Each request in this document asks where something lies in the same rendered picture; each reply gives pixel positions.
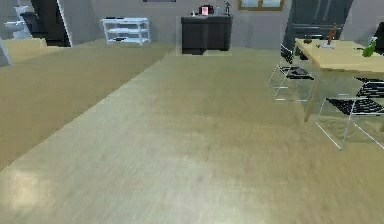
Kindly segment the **black cabinet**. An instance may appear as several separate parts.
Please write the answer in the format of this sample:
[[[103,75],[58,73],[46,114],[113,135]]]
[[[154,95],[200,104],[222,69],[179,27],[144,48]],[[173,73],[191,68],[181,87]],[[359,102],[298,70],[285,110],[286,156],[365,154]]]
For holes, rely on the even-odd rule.
[[[206,50],[228,51],[232,16],[184,16],[181,18],[183,54],[203,55]]]

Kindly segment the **white shelf unit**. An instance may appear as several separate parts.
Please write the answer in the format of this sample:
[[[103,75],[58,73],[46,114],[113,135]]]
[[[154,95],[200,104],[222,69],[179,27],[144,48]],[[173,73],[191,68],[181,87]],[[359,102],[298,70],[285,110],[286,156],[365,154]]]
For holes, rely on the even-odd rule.
[[[106,17],[101,20],[106,43],[126,42],[142,46],[151,42],[148,18]]]

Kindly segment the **wooden framed window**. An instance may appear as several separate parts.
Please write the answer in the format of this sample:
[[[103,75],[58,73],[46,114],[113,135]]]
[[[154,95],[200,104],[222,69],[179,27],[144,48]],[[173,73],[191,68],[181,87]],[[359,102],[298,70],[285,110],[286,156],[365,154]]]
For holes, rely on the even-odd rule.
[[[238,0],[238,9],[247,11],[281,11],[285,0]]]

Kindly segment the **dark grey room door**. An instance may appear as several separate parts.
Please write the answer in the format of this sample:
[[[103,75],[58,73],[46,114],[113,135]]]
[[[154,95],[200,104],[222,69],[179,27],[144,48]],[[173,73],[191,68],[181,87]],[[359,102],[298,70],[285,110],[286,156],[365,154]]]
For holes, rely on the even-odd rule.
[[[334,25],[335,39],[343,31],[353,0],[292,0],[283,45],[293,49],[295,39],[307,36],[326,38]]]

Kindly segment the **light wooden table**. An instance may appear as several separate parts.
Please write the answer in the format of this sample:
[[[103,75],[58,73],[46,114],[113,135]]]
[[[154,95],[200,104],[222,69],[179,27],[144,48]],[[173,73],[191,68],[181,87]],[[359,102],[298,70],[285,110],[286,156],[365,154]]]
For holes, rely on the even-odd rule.
[[[328,77],[364,77],[384,79],[384,56],[374,53],[363,57],[358,47],[362,45],[353,41],[334,40],[333,48],[322,48],[322,40],[313,39],[306,44],[303,39],[295,39],[294,49],[299,49],[312,63],[313,73],[317,75],[310,97],[306,103],[304,121],[312,113],[314,103],[321,90],[321,83]]]

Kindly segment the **brown figurine statue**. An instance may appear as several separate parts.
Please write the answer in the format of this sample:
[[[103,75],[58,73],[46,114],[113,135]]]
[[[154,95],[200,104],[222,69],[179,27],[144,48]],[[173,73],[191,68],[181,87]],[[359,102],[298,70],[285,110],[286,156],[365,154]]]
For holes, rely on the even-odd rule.
[[[335,34],[336,34],[336,30],[337,30],[337,24],[334,23],[332,29],[331,29],[331,30],[329,31],[329,33],[328,33],[328,39],[327,39],[327,41],[326,41],[326,42],[323,42],[323,43],[320,45],[322,48],[334,48],[334,46],[332,45],[332,39],[333,39],[333,37],[334,37]]]

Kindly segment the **black open room door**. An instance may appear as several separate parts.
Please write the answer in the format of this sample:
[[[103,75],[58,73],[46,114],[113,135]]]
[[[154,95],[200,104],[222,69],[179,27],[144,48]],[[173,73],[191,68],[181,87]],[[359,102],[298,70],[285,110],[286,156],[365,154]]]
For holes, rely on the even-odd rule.
[[[60,13],[58,0],[31,0],[42,23],[48,46],[70,47],[69,37]]]

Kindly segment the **green spray bottle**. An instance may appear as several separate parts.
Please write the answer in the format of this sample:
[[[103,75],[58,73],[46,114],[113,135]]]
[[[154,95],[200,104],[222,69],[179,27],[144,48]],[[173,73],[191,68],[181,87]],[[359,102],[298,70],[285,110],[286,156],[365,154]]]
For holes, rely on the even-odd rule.
[[[363,53],[362,53],[363,57],[370,57],[374,53],[376,48],[376,41],[377,41],[377,37],[372,37],[370,39],[370,44],[363,50]]]

